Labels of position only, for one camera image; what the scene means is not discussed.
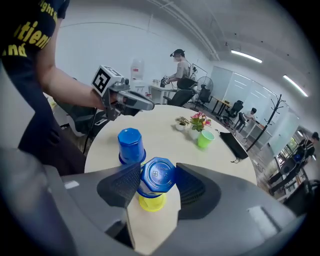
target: black pouch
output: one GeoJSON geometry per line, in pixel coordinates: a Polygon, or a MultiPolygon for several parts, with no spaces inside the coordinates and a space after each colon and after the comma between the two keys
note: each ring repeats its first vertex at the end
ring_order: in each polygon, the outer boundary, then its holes
{"type": "Polygon", "coordinates": [[[248,157],[247,152],[238,143],[238,141],[232,135],[231,132],[220,132],[220,136],[224,143],[227,144],[228,147],[231,149],[231,151],[237,159],[246,159],[248,157]]]}

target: blue cup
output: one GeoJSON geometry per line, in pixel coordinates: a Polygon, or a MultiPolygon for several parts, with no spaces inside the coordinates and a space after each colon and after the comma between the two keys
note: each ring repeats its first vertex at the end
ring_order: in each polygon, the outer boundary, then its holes
{"type": "Polygon", "coordinates": [[[142,167],[137,192],[144,198],[157,198],[175,184],[175,166],[167,159],[155,157],[142,167]]]}
{"type": "Polygon", "coordinates": [[[118,134],[119,160],[125,164],[142,163],[146,159],[146,151],[142,136],[137,129],[123,129],[118,134]]]}

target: coat rack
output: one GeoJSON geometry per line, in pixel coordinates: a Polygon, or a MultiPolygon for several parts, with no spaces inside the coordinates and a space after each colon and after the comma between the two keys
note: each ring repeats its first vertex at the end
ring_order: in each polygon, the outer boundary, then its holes
{"type": "Polygon", "coordinates": [[[270,124],[272,118],[274,117],[275,113],[280,114],[277,110],[283,108],[284,106],[279,106],[280,103],[282,102],[286,102],[285,100],[281,99],[282,94],[280,94],[280,97],[278,98],[277,103],[275,104],[274,101],[271,99],[272,104],[273,104],[273,108],[271,108],[273,110],[269,120],[267,121],[266,119],[264,119],[267,123],[265,125],[265,127],[263,128],[262,132],[258,135],[258,137],[256,137],[256,139],[254,140],[254,142],[251,144],[251,146],[246,150],[247,152],[257,143],[257,141],[260,139],[260,137],[262,136],[262,134],[265,132],[265,130],[267,129],[268,125],[270,124]]]}

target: person wearing black shirt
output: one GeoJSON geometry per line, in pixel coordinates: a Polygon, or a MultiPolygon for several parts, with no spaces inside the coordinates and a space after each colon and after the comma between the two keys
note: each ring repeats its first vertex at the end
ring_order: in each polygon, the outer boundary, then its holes
{"type": "MultiPolygon", "coordinates": [[[[287,183],[292,181],[292,179],[298,174],[300,171],[300,168],[305,166],[310,158],[314,155],[315,153],[315,147],[314,145],[318,143],[319,141],[319,134],[317,132],[314,132],[312,134],[311,139],[303,139],[299,145],[298,148],[296,149],[295,154],[293,154],[293,159],[296,162],[301,162],[298,168],[295,168],[289,172],[289,174],[285,177],[283,181],[269,189],[269,193],[273,196],[274,193],[281,187],[285,186],[287,183]]],[[[282,177],[281,172],[279,171],[276,175],[272,176],[269,180],[268,183],[271,185],[275,183],[278,179],[282,177]]]]}
{"type": "Polygon", "coordinates": [[[70,0],[24,1],[26,8],[15,14],[1,59],[12,83],[35,114],[18,148],[57,168],[60,175],[83,173],[86,157],[57,124],[46,94],[61,102],[104,109],[99,96],[58,69],[56,40],[70,0]]]}

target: white flower pot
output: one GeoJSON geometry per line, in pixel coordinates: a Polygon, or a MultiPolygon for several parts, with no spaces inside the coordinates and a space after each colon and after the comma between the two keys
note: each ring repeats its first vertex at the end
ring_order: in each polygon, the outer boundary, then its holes
{"type": "Polygon", "coordinates": [[[191,126],[189,129],[189,135],[190,135],[191,139],[193,139],[195,141],[196,139],[198,139],[198,137],[200,135],[200,131],[192,130],[192,126],[191,126]]]}
{"type": "Polygon", "coordinates": [[[176,123],[175,124],[175,128],[178,130],[178,131],[183,131],[184,129],[186,129],[186,125],[181,125],[179,123],[176,123]]]}

